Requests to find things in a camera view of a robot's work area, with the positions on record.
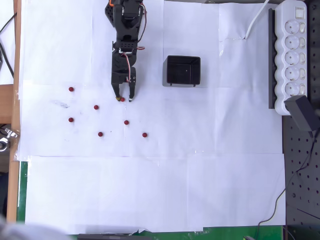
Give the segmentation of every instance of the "wooden edge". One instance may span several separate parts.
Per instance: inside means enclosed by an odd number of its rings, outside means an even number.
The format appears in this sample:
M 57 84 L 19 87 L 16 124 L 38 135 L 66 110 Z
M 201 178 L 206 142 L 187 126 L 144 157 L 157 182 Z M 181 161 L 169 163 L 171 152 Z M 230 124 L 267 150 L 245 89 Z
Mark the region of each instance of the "wooden edge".
M 11 124 L 13 84 L 0 85 L 0 123 Z
M 15 59 L 14 59 L 14 77 L 13 77 L 13 98 L 12 98 L 12 119 L 11 129 L 20 133 L 20 101 L 18 96 L 19 90 L 19 69 L 20 69 L 20 37 L 21 37 L 21 0 L 14 0 L 14 12 L 16 16 L 15 28 Z M 11 140 L 10 147 L 10 163 L 9 163 L 9 183 L 8 183 L 8 200 L 7 200 L 7 214 L 8 222 L 15 222 L 17 220 L 17 206 L 18 206 L 18 185 L 19 185 L 19 161 L 17 159 L 19 139 Z

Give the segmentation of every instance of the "paper sheet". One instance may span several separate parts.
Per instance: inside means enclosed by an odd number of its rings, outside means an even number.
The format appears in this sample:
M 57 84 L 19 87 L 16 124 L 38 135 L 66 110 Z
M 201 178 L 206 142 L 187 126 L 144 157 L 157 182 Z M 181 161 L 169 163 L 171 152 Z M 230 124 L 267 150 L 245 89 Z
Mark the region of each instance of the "paper sheet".
M 188 225 L 185 159 L 32 157 L 28 170 L 27 224 L 68 234 L 121 226 L 122 231 L 202 230 Z
M 196 88 L 216 87 L 219 5 L 168 1 L 164 6 L 163 59 L 168 55 L 200 57 L 201 81 Z
M 283 189 L 282 154 L 90 160 L 33 156 L 25 222 L 67 234 L 254 226 L 272 214 Z M 283 196 L 267 224 L 284 222 Z
M 7 21 L 14 15 L 14 1 L 1 0 L 0 3 L 0 29 L 7 23 Z M 0 42 L 4 48 L 8 61 L 15 69 L 15 21 L 14 19 L 5 27 L 0 34 Z M 13 84 L 14 78 L 12 77 L 9 68 L 2 56 L 2 63 L 0 67 L 0 85 Z
M 55 46 L 66 33 L 62 36 L 49 34 L 48 38 L 40 31 L 39 38 L 34 38 L 30 43 L 26 40 L 26 49 L 30 45 L 29 49 L 37 50 L 26 50 L 25 58 L 38 58 L 37 67 L 41 70 L 31 77 L 35 70 L 24 66 L 20 160 L 27 160 L 28 156 L 183 157 L 196 151 L 214 152 L 214 89 L 162 86 L 163 44 L 168 46 L 171 43 L 170 38 L 163 39 L 163 4 L 160 0 L 145 2 L 149 16 L 141 41 L 145 50 L 138 52 L 137 63 L 134 65 L 138 72 L 137 87 L 135 98 L 130 103 L 128 99 L 123 103 L 117 102 L 110 84 L 112 49 L 108 46 L 116 33 L 102 11 L 106 5 L 105 0 L 82 6 L 84 9 L 93 9 L 92 20 L 88 20 L 92 22 L 92 30 L 85 28 L 92 37 L 88 40 L 82 38 L 83 30 L 79 31 L 80 26 L 73 29 L 72 34 L 81 38 L 82 42 L 78 45 L 64 43 L 66 46 L 60 45 L 57 53 L 62 56 L 63 49 L 72 46 L 74 50 L 67 51 L 66 58 L 72 58 L 68 65 L 61 64 L 55 55 L 52 61 L 56 63 L 40 62 L 37 52 L 43 52 L 43 47 L 40 49 L 38 46 L 42 45 L 36 44 L 36 39 L 40 42 L 46 39 L 46 44 L 52 47 L 46 46 L 44 49 L 49 48 L 49 53 L 56 52 Z M 179 11 L 179 4 L 167 4 L 166 9 L 173 10 L 171 15 Z M 35 7 L 37 1 L 33 1 L 31 5 Z M 50 7 L 53 13 L 58 13 L 54 9 L 58 9 L 60 4 L 51 3 Z M 198 11 L 193 4 L 188 5 L 188 8 L 189 11 Z M 212 19 L 212 15 L 218 19 L 218 5 L 198 14 L 207 21 Z M 34 28 L 29 32 L 38 32 L 37 25 L 30 23 L 30 26 Z M 217 27 L 218 20 L 215 25 L 215 42 L 218 42 Z M 181 36 L 187 37 L 184 29 L 181 29 Z M 78 55 L 73 56 L 72 52 L 86 45 L 83 41 L 92 42 L 92 50 L 87 55 L 84 54 L 86 60 L 79 61 Z M 218 73 L 218 45 L 212 49 L 212 57 L 204 59 L 202 64 L 204 68 L 212 66 L 211 71 Z M 83 66 L 73 66 L 73 62 Z M 70 75 L 57 79 L 56 74 L 61 74 L 67 68 L 74 71 L 80 68 L 81 73 L 77 72 L 79 76 Z M 85 72 L 91 72 L 91 78 L 85 77 Z M 75 91 L 69 92 L 69 86 L 73 86 Z M 121 89 L 122 95 L 127 98 L 128 85 L 123 84 Z M 94 110 L 94 105 L 99 105 L 99 110 Z M 68 122 L 70 117 L 74 118 L 73 123 Z M 128 126 L 124 125 L 125 120 L 130 122 Z M 103 132 L 104 136 L 97 137 L 98 132 Z M 147 133 L 148 138 L 143 138 L 142 133 Z
M 282 119 L 268 109 L 268 9 L 274 6 L 265 7 L 244 40 L 261 4 L 219 5 L 218 153 L 282 153 Z
M 148 24 L 141 41 L 146 49 L 138 52 L 136 95 L 128 103 L 116 102 L 110 85 L 109 46 L 115 31 L 105 17 L 107 0 L 92 5 L 69 1 L 69 9 L 76 5 L 76 19 L 86 12 L 85 22 L 72 22 L 83 24 L 86 35 L 79 26 L 70 29 L 71 39 L 79 42 L 73 45 L 70 40 L 58 49 L 59 28 L 49 39 L 37 33 L 31 41 L 29 35 L 43 27 L 34 27 L 36 19 L 43 18 L 36 11 L 38 4 L 50 9 L 51 27 L 55 16 L 65 21 L 71 17 L 60 14 L 62 1 L 49 1 L 49 7 L 40 0 L 24 1 L 22 8 L 25 66 L 19 146 L 20 160 L 30 161 L 26 223 L 78 234 L 96 229 L 199 231 L 252 226 L 267 219 L 284 188 L 281 117 L 268 109 L 267 58 L 257 57 L 268 55 L 267 31 L 258 31 L 266 27 L 267 12 L 252 28 L 251 39 L 231 40 L 227 38 L 237 36 L 237 30 L 243 34 L 256 6 L 244 4 L 247 10 L 227 17 L 221 12 L 218 18 L 219 5 L 146 0 Z M 222 6 L 226 13 L 237 9 L 232 3 Z M 222 29 L 224 37 L 219 37 Z M 54 56 L 50 64 L 36 59 L 43 44 Z M 89 50 L 81 51 L 85 45 Z M 63 48 L 69 48 L 64 64 L 57 61 Z M 82 52 L 81 57 L 73 57 L 73 51 Z M 201 56 L 204 84 L 163 87 L 163 61 L 173 54 Z M 28 59 L 37 61 L 45 79 L 27 67 Z M 121 91 L 128 98 L 128 86 Z M 266 224 L 285 224 L 284 196 Z

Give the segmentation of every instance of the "black container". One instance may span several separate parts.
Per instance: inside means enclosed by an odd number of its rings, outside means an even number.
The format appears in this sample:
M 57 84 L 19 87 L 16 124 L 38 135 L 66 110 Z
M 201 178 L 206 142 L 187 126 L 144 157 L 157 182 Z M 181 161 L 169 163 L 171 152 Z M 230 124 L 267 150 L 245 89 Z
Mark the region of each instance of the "black container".
M 163 63 L 165 87 L 195 87 L 200 84 L 200 57 L 168 56 Z

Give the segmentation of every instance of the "metal pegboard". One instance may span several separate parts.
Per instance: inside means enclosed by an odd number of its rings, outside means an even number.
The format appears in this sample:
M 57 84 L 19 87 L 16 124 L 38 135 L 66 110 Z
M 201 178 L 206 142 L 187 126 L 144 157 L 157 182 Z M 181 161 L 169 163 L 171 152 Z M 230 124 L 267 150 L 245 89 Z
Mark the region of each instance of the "metal pegboard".
M 313 139 L 308 132 L 300 131 L 291 116 L 283 117 L 283 151 L 285 161 L 285 181 L 288 183 L 308 156 Z M 320 221 L 320 138 L 315 140 L 308 167 L 299 171 L 286 190 L 288 206 L 311 214 Z
M 307 0 L 308 98 L 320 108 L 320 0 Z M 300 131 L 291 116 L 283 117 L 285 181 L 288 183 L 311 150 L 313 139 Z M 308 167 L 296 174 L 286 190 L 288 225 L 320 231 L 320 135 L 314 143 Z

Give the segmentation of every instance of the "power strip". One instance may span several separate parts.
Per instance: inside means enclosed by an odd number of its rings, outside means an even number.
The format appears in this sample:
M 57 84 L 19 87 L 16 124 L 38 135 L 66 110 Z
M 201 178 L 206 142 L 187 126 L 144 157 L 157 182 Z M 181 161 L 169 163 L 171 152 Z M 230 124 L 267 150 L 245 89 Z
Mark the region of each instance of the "power strip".
M 285 0 L 275 8 L 274 108 L 280 115 L 290 115 L 285 100 L 307 96 L 307 6 L 303 1 Z

